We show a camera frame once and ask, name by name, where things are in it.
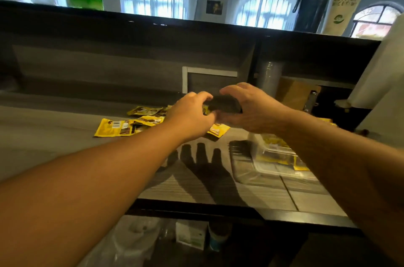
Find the paper cup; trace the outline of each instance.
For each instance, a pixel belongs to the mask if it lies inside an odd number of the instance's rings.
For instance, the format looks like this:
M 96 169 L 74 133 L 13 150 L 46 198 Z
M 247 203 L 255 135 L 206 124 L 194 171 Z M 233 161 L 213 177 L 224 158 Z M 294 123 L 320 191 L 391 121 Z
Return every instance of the paper cup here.
M 341 36 L 361 0 L 330 0 L 321 34 Z

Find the dark picture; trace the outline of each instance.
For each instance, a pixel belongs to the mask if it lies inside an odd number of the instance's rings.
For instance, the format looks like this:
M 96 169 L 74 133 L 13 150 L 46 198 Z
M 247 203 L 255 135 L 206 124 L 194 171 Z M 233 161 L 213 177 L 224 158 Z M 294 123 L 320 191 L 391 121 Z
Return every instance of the dark picture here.
M 223 2 L 208 0 L 206 2 L 206 14 L 222 15 Z

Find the paper towel roll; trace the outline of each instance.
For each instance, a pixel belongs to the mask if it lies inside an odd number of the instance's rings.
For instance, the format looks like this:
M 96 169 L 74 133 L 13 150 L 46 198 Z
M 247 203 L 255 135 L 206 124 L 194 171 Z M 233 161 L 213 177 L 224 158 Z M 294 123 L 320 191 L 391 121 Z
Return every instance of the paper towel roll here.
M 373 109 L 403 74 L 404 14 L 397 17 L 377 48 L 348 102 L 353 107 Z
M 341 36 L 361 0 L 330 0 L 321 34 Z

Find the plastic container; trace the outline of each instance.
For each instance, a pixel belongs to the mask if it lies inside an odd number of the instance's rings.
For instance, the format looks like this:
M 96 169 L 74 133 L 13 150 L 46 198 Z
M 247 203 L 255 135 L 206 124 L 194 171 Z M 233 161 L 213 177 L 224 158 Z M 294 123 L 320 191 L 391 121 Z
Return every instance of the plastic container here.
M 219 252 L 231 234 L 233 225 L 231 223 L 209 222 L 209 248 Z
M 280 138 L 272 134 L 249 134 L 251 157 L 256 172 L 318 181 L 306 164 Z

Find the white frame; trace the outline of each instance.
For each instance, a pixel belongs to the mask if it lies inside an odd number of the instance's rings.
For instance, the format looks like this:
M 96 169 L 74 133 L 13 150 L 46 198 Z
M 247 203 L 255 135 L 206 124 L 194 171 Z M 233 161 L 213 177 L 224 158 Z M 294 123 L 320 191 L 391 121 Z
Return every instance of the white frame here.
M 237 77 L 238 72 L 231 70 L 217 70 L 209 68 L 199 68 L 199 67 L 182 67 L 182 93 L 188 94 L 188 73 L 193 74 L 204 74 L 204 75 L 214 75 L 214 76 L 226 76 L 226 77 Z

